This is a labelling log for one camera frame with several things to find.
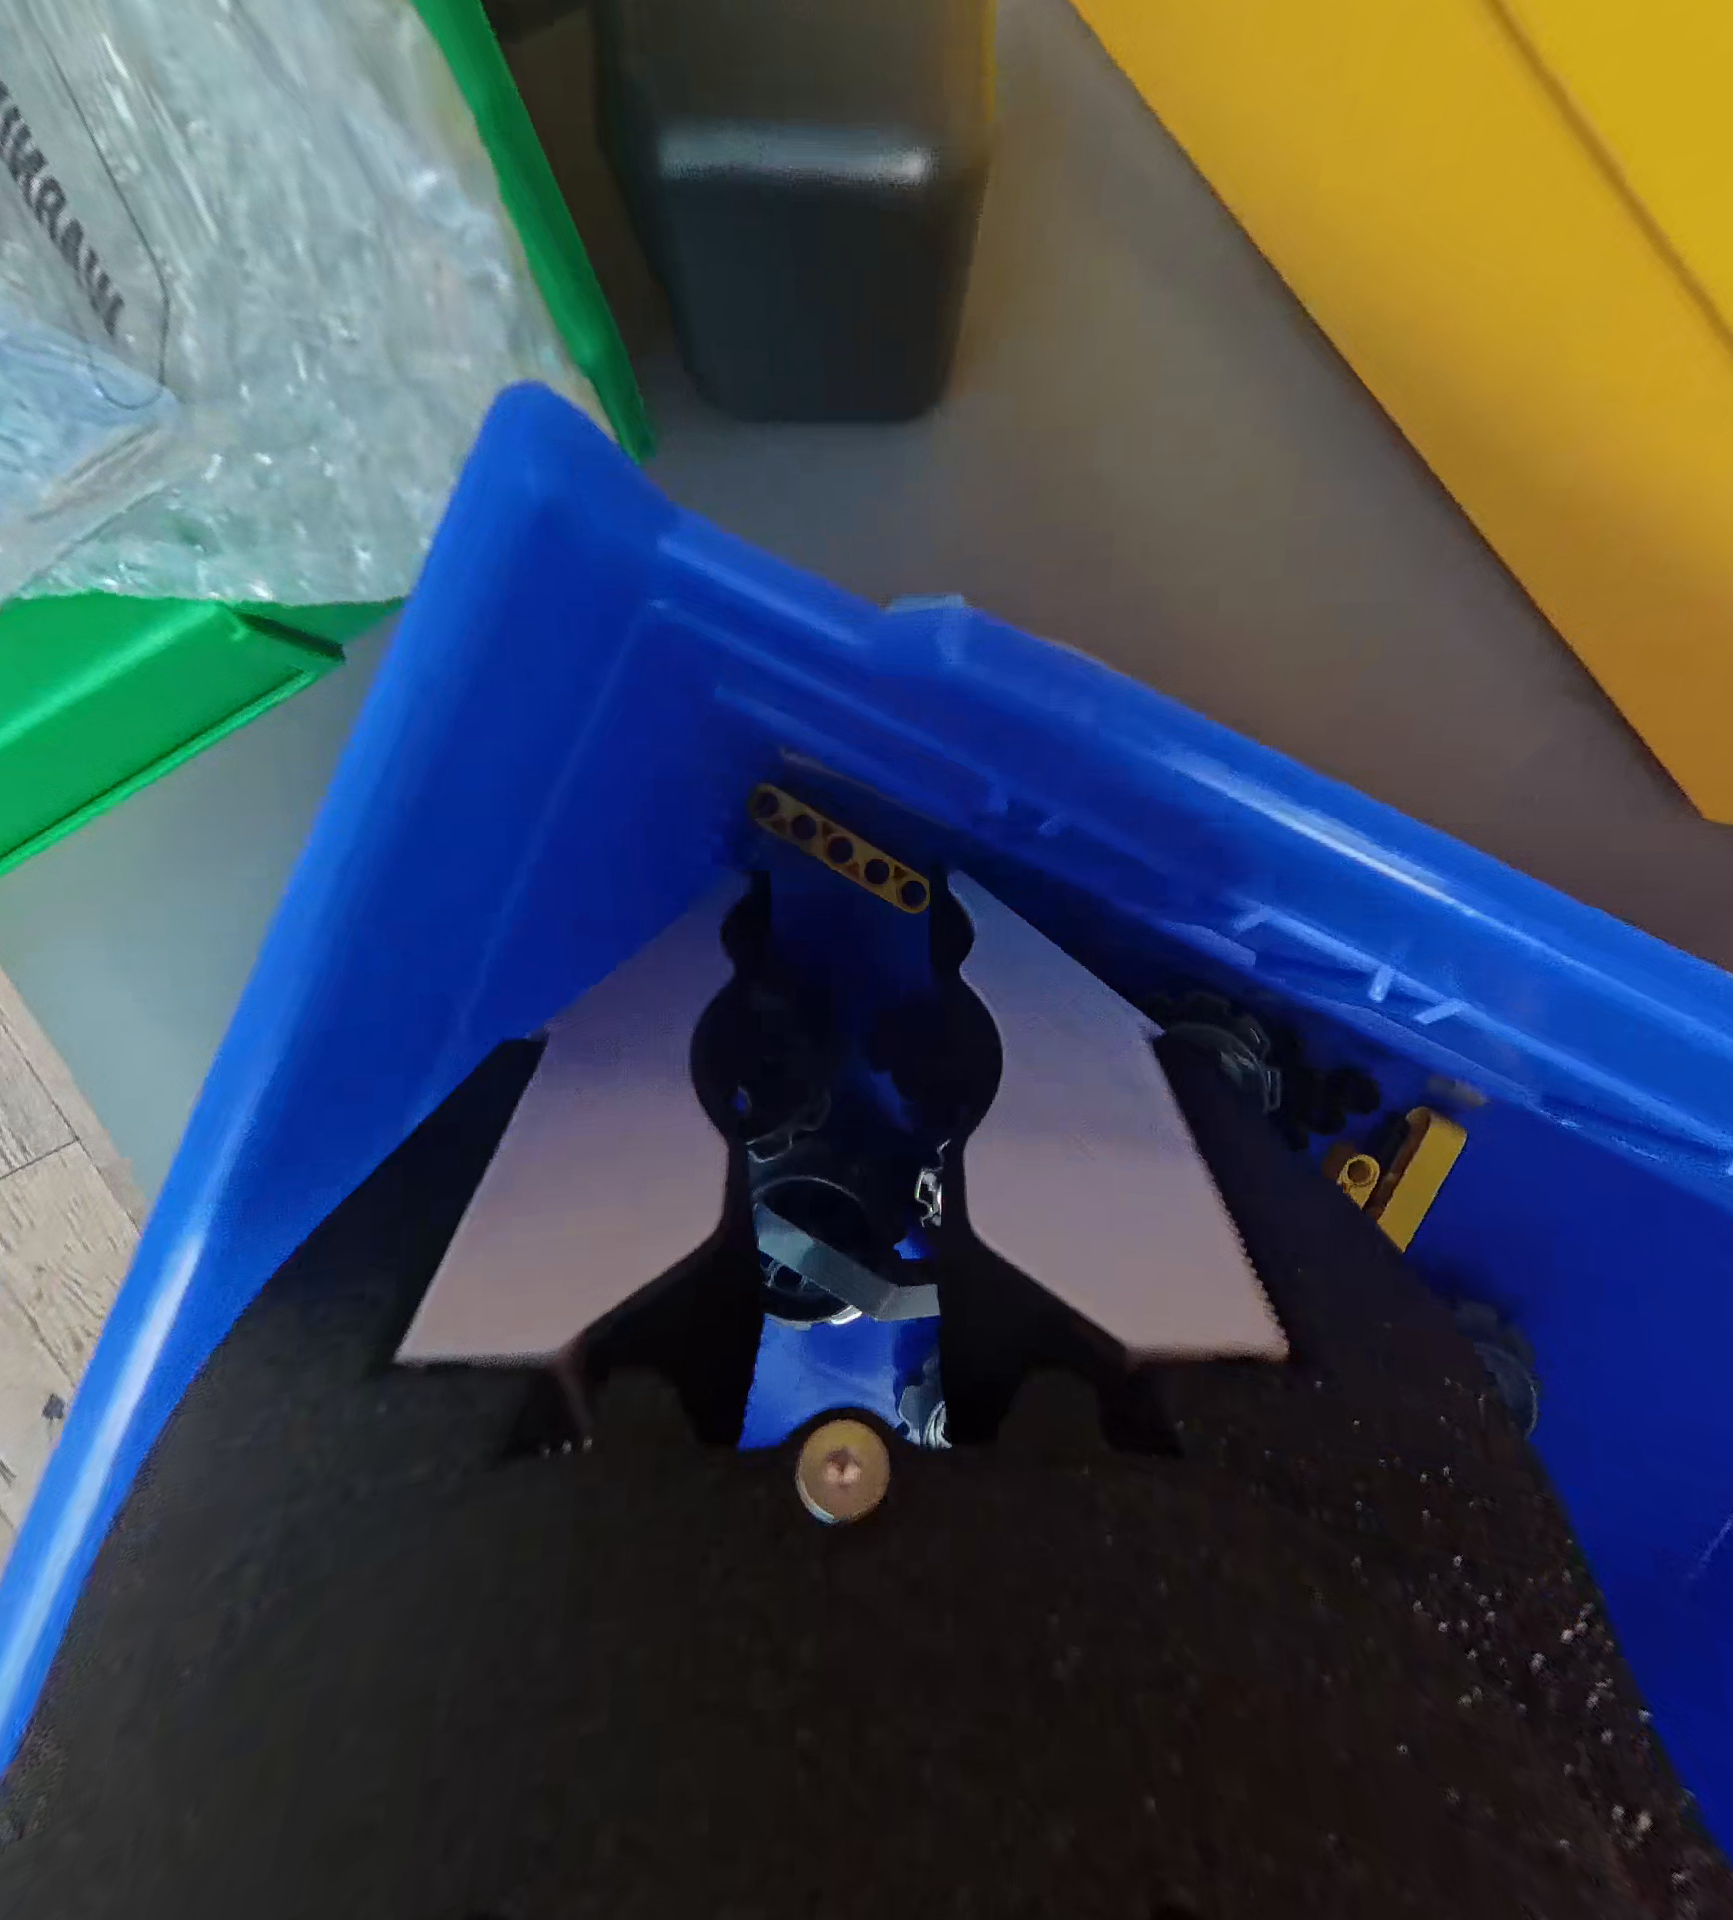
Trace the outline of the yellow lego bent beam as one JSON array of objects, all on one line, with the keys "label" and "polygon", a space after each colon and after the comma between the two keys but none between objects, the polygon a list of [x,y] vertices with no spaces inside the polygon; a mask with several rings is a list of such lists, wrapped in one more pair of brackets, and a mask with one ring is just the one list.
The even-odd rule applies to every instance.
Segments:
[{"label": "yellow lego bent beam", "polygon": [[1468,1142],[1453,1115],[1411,1107],[1382,1123],[1370,1143],[1338,1142],[1324,1172],[1398,1251],[1408,1251]]}]

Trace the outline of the black plastic object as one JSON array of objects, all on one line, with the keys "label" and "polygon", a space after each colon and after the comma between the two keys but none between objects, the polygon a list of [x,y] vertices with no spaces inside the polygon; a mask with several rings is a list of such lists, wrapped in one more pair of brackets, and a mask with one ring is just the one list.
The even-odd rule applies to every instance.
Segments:
[{"label": "black plastic object", "polygon": [[991,176],[998,4],[591,16],[609,158],[704,398],[770,423],[925,417]]}]

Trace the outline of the clear plastic bags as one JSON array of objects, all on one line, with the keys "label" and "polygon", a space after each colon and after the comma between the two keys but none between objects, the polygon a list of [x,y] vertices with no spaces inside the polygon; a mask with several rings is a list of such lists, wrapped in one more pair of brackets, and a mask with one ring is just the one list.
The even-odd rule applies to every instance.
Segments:
[{"label": "clear plastic bags", "polygon": [[416,4],[0,4],[0,607],[398,599],[518,382],[606,418]]}]

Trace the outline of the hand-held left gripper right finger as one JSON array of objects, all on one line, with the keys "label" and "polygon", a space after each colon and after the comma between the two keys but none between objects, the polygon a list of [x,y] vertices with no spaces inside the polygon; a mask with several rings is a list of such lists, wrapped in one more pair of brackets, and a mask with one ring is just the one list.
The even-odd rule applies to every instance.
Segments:
[{"label": "hand-held left gripper right finger", "polygon": [[1147,1437],[1199,1368],[1281,1370],[1290,1336],[1158,1053],[1158,1025],[963,870],[954,982],[998,1043],[949,1155],[938,1283],[953,1447],[998,1442],[1034,1378]]}]

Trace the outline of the yellow lego liftarm beam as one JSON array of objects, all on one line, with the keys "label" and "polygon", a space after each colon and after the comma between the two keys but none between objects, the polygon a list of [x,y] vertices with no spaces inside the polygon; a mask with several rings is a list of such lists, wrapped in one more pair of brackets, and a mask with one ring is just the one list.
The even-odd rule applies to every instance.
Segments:
[{"label": "yellow lego liftarm beam", "polygon": [[770,781],[754,783],[745,804],[756,830],[787,847],[796,847],[819,868],[846,878],[902,913],[920,915],[929,910],[931,885],[923,868],[885,853],[812,804],[796,799]]}]

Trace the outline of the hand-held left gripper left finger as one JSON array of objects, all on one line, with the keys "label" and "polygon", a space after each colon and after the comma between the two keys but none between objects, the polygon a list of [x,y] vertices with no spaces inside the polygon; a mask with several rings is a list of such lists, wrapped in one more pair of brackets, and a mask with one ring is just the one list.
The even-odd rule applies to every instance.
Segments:
[{"label": "hand-held left gripper left finger", "polygon": [[761,1306],[744,1160],[709,1115],[694,1038],[736,976],[719,875],[556,1010],[489,1165],[398,1336],[406,1370],[531,1376],[521,1430],[593,1433],[603,1385],[654,1371],[691,1433],[734,1447]]}]

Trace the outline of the black lego track links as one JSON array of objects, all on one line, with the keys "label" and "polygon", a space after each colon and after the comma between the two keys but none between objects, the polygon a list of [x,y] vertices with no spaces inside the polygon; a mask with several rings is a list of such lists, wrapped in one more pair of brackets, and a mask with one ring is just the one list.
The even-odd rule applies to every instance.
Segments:
[{"label": "black lego track links", "polygon": [[1138,1010],[1168,1042],[1206,1053],[1295,1150],[1332,1142],[1384,1111],[1378,1081],[1360,1064],[1318,1064],[1286,1022],[1208,988],[1147,995]]}]

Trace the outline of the dark grey lego sprocket wheel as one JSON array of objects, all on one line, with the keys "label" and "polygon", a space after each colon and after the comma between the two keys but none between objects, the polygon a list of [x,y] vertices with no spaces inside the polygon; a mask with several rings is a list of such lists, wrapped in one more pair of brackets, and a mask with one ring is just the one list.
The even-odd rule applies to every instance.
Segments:
[{"label": "dark grey lego sprocket wheel", "polygon": [[946,1212],[946,1146],[865,1094],[745,1146],[766,1314],[784,1326],[920,1324],[938,1315],[931,1235]]}]

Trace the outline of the green plastic bin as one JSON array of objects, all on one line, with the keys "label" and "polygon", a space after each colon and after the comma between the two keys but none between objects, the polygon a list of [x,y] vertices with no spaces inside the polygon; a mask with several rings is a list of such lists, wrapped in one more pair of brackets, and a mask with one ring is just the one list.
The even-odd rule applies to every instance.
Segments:
[{"label": "green plastic bin", "polygon": [[[489,142],[549,313],[593,382],[606,412],[593,422],[645,456],[649,422],[630,351],[521,101],[491,4],[416,7]],[[2,606],[0,875],[323,680],[409,590],[384,604],[327,607],[116,592]]]}]

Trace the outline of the blue plastic bin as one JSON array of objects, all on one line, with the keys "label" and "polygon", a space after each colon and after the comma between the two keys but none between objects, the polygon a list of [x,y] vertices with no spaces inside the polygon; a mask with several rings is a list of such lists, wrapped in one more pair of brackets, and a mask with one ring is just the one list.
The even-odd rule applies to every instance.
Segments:
[{"label": "blue plastic bin", "polygon": [[[745,1173],[734,1447],[401,1368],[548,1021],[736,870],[744,1172],[865,1094],[949,1205],[951,870],[1364,1066],[1295,1150],[1158,1036],[1290,1361],[953,1447],[940,1314],[770,1318]],[[1398,1251],[1324,1160],[1411,1107]],[[501,396],[0,1577],[0,1915],[1733,1915],[1733,976]]]}]

